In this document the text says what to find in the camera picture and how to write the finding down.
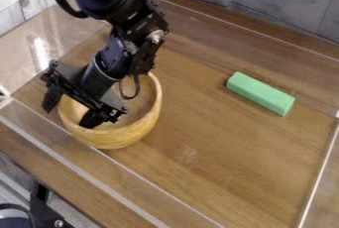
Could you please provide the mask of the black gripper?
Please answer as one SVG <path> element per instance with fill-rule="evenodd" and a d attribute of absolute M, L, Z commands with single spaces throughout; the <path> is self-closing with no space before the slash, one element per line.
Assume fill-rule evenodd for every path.
<path fill-rule="evenodd" d="M 88 108 L 80 120 L 84 128 L 92 129 L 104 122 L 115 123 L 127 113 L 122 98 L 112 90 L 116 80 L 103 74 L 95 61 L 87 66 L 74 66 L 52 59 L 40 78 L 48 87 L 43 100 L 47 113 L 64 95 Z"/>

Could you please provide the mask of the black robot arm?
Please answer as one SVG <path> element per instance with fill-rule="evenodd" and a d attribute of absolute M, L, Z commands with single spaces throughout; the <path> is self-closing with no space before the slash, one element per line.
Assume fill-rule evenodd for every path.
<path fill-rule="evenodd" d="M 116 122 L 127 113 L 123 102 L 132 99 L 122 91 L 114 91 L 130 76 L 138 79 L 155 66 L 155 57 L 168 34 L 168 23 L 154 0 L 56 0 L 74 17 L 94 18 L 111 26 L 110 38 L 96 52 L 91 63 L 76 67 L 54 60 L 42 79 L 48 91 L 43 108 L 52 111 L 63 96 L 70 96 L 87 113 L 80 126 L 95 128 L 106 122 Z"/>

